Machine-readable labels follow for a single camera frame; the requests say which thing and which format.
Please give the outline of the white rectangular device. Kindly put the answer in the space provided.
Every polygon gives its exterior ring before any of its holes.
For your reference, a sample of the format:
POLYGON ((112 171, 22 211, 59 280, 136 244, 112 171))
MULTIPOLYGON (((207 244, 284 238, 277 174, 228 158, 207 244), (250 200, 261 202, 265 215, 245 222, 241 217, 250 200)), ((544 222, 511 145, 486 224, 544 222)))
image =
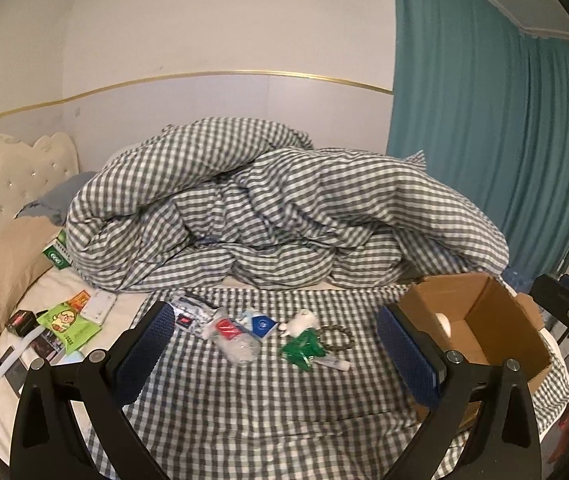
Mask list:
POLYGON ((113 292, 97 290, 87 304, 84 305, 80 315, 86 320, 102 325, 113 308, 117 296, 113 292))

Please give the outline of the small black red box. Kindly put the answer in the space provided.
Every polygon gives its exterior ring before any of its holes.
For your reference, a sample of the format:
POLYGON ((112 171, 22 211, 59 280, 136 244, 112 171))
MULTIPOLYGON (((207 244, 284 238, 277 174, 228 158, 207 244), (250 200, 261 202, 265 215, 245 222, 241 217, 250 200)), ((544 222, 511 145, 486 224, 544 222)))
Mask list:
POLYGON ((16 310, 8 319, 6 329, 15 336, 24 338, 39 326, 37 316, 30 310, 16 310))

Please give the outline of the blue grey pillow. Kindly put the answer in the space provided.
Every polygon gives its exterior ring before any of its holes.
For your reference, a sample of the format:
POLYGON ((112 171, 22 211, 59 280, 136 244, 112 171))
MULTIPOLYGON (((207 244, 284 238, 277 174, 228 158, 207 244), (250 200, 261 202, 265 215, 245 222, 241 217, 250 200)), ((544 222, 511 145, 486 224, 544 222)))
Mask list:
POLYGON ((41 198, 26 204, 16 218, 45 217, 55 226, 64 226, 73 198, 96 174, 96 171, 86 171, 70 177, 41 198))

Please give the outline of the orange packet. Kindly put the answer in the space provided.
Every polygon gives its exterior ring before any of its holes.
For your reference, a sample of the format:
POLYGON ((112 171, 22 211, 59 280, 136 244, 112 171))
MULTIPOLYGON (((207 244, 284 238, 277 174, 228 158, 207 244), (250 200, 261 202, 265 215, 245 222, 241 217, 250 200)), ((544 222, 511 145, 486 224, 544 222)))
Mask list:
POLYGON ((90 300, 91 296, 89 292, 86 290, 81 290, 78 294, 74 297, 69 299, 66 303, 73 309, 75 312, 80 312, 84 309, 88 301, 90 300))

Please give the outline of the grey checked duvet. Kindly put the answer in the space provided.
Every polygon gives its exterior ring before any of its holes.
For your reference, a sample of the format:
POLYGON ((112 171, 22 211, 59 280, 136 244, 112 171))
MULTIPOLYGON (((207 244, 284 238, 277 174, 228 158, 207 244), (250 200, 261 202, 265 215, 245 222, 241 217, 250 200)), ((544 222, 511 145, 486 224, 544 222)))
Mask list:
POLYGON ((109 292, 235 280, 256 288, 393 284, 505 270, 504 234, 405 158, 315 148, 279 122, 211 117, 115 157, 65 222, 75 270, 109 292))

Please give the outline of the grey checked bed sheet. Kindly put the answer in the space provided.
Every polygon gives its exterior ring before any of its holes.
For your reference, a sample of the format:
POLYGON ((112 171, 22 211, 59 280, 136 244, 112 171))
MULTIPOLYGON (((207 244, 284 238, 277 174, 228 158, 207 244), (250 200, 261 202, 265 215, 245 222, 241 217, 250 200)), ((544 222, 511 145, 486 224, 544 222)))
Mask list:
POLYGON ((252 309, 286 321, 307 309, 349 328, 350 369, 300 370, 281 356, 278 335, 236 366, 178 330, 125 415, 173 479, 379 479, 420 426, 376 330, 379 309, 404 292, 200 287, 231 315, 252 309))

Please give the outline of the green snack bag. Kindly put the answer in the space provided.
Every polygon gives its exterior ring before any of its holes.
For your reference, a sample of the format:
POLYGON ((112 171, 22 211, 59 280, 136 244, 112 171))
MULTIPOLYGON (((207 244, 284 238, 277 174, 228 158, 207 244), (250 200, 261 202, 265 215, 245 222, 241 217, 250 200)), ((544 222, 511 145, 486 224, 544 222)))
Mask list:
POLYGON ((57 304, 42 315, 38 315, 36 321, 54 333, 54 336, 62 342, 66 354, 78 351, 101 330, 98 323, 83 318, 67 302, 57 304))

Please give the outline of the teal curtain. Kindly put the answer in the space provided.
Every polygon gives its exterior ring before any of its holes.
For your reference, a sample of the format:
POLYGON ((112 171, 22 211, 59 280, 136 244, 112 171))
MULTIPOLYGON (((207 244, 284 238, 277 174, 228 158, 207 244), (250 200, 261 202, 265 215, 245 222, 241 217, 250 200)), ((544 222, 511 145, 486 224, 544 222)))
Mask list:
POLYGON ((482 209, 526 276, 569 266, 569 40, 487 0, 395 0, 388 151, 482 209))

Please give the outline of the cream tufted headboard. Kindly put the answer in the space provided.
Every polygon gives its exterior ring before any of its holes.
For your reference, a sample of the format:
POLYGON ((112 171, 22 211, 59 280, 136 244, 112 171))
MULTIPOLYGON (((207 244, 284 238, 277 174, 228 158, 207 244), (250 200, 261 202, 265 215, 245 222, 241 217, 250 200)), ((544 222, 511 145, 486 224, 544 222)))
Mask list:
POLYGON ((78 174, 75 144, 63 132, 28 144, 0 133, 0 232, 26 204, 78 174))

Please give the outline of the blue white tissue packet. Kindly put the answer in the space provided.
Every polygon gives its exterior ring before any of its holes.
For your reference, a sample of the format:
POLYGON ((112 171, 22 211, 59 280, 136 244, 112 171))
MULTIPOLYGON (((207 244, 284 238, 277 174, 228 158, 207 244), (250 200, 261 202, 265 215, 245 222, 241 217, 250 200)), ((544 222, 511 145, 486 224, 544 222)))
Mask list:
POLYGON ((278 326, 273 318, 255 310, 245 310, 237 321, 257 339, 267 338, 278 326))

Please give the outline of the brown cardboard box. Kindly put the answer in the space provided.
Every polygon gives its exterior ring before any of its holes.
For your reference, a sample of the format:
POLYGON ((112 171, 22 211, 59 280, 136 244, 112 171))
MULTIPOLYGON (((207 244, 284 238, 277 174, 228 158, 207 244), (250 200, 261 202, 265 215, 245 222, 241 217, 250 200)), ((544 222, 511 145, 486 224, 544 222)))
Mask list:
POLYGON ((541 337, 542 317, 531 298, 514 295, 484 273, 435 275, 409 286, 389 307, 399 323, 391 356, 422 422, 441 401, 446 382, 445 353, 455 351, 471 364, 518 362, 531 393, 551 369, 541 337))

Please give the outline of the green white box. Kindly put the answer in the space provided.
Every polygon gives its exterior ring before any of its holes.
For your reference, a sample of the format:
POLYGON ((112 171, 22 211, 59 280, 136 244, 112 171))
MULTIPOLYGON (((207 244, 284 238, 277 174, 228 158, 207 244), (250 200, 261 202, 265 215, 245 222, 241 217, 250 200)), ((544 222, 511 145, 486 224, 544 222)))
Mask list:
POLYGON ((73 265, 72 256, 66 247, 66 232, 64 229, 60 230, 48 242, 42 253, 58 270, 64 270, 73 265))

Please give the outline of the green plastic wrapper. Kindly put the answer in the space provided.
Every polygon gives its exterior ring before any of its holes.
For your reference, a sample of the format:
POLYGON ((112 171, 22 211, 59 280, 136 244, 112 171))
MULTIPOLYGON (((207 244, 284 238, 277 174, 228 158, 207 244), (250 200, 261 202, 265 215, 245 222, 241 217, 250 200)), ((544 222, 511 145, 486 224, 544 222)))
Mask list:
POLYGON ((300 335, 288 340, 280 349, 280 356, 300 370, 308 372, 312 368, 314 359, 324 358, 327 356, 327 351, 319 341, 318 330, 306 328, 300 335))

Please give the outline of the floral tissue pack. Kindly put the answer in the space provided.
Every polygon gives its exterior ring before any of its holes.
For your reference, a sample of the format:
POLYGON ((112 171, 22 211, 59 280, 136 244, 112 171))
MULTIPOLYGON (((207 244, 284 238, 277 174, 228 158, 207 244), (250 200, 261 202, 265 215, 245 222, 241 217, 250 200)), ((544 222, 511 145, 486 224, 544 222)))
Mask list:
POLYGON ((214 318, 225 312, 211 301, 187 292, 170 298, 168 303, 174 310, 178 330, 203 340, 207 340, 210 336, 210 325, 214 318))

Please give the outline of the beige pillow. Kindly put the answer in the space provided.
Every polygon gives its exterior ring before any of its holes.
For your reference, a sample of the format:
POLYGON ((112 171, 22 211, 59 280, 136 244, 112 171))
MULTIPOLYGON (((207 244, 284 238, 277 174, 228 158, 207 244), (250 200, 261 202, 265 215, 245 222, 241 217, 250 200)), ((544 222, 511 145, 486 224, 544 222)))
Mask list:
POLYGON ((42 251, 59 232, 46 217, 22 217, 0 233, 0 334, 30 285, 52 267, 42 251))

